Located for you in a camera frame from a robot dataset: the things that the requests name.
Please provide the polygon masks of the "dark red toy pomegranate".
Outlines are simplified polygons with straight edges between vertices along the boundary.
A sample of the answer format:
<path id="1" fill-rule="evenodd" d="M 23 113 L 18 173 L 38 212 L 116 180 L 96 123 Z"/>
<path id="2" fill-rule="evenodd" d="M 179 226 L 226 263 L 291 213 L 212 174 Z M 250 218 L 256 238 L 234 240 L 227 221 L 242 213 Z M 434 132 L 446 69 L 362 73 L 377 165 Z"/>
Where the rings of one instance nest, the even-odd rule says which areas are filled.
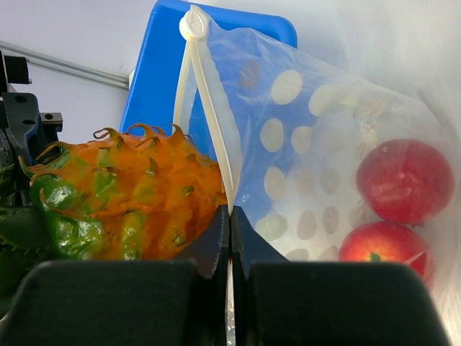
<path id="1" fill-rule="evenodd" d="M 443 211 L 455 192 L 454 172 L 435 147 L 416 139 L 381 143 L 362 160 L 356 185 L 382 219 L 420 224 Z"/>

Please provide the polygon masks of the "orange toy pineapple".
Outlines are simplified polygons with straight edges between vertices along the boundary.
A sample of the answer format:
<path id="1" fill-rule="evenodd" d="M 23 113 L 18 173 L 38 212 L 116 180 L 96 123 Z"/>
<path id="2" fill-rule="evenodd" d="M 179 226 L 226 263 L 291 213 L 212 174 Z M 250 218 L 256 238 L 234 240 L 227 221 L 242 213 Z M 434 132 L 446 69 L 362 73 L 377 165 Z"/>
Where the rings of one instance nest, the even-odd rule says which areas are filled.
<path id="1" fill-rule="evenodd" d="M 1 168 L 1 299 L 47 260 L 169 260 L 227 202 L 218 163 L 172 134 L 103 128 Z"/>

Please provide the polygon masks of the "clear zip top bag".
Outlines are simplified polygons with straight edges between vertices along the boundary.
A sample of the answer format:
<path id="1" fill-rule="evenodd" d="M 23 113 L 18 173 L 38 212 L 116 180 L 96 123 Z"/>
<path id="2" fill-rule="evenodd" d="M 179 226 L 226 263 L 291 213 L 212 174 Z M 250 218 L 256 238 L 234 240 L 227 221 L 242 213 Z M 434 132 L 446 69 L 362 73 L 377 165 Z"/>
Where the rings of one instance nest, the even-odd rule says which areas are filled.
<path id="1" fill-rule="evenodd" d="M 337 69 L 296 48 L 250 28 L 242 37 L 256 42 L 249 57 L 277 73 L 271 99 L 244 97 L 261 118 L 281 115 L 294 126 L 293 152 L 277 156 L 245 154 L 236 116 L 216 68 L 226 47 L 236 62 L 243 49 L 198 4 L 180 19 L 185 39 L 176 92 L 174 120 L 194 138 L 209 136 L 218 160 L 230 214 L 242 208 L 255 232 L 291 262 L 342 262 L 339 247 L 356 227 L 386 221 L 359 194 L 356 175 L 371 150 L 393 139 L 423 141 L 438 149 L 455 176 L 447 207 L 409 227 L 431 249 L 435 272 L 431 287 L 422 280 L 445 332 L 448 345 L 460 343 L 460 141 L 450 121 L 418 98 L 399 94 Z"/>

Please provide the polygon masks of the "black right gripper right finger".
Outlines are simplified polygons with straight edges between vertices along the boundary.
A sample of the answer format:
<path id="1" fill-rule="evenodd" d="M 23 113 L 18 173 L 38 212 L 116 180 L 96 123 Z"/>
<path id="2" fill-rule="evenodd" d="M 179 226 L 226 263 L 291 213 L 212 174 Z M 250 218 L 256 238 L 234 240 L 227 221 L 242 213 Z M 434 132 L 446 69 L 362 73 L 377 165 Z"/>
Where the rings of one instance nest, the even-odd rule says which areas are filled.
<path id="1" fill-rule="evenodd" d="M 393 263 L 291 262 L 230 217 L 238 345 L 448 345 L 417 274 Z"/>

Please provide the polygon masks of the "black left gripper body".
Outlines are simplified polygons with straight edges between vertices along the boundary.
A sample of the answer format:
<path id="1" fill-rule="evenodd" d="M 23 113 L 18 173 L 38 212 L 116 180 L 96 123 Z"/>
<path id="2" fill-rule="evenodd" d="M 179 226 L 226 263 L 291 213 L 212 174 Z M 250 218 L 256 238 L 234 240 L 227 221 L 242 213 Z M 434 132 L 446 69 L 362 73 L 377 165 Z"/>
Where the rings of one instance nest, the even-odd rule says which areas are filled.
<path id="1" fill-rule="evenodd" d="M 30 84 L 27 59 L 1 54 L 1 203 L 27 205 L 28 182 L 18 158 L 27 165 L 58 140 L 63 118 L 59 112 L 39 111 L 37 97 L 16 92 L 15 84 Z"/>

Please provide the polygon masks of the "red toy apple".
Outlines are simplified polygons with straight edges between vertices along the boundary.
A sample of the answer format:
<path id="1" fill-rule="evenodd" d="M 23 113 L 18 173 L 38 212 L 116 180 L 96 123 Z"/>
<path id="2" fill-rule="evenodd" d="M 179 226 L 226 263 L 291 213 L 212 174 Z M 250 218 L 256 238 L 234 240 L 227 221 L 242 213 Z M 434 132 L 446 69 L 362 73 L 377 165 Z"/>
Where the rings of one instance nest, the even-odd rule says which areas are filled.
<path id="1" fill-rule="evenodd" d="M 408 265 L 431 287 L 435 264 L 426 241 L 409 227 L 378 221 L 353 229 L 339 247 L 342 262 L 397 262 Z"/>

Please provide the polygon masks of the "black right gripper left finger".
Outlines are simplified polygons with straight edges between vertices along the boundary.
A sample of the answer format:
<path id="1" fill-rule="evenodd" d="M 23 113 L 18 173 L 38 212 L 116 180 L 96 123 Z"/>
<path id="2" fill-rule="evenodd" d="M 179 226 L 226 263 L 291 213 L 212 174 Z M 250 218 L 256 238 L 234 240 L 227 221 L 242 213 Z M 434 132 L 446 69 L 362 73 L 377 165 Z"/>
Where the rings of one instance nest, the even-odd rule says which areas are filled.
<path id="1" fill-rule="evenodd" d="M 220 206 L 171 260 L 45 262 L 1 324 L 3 345 L 224 345 L 230 225 Z"/>

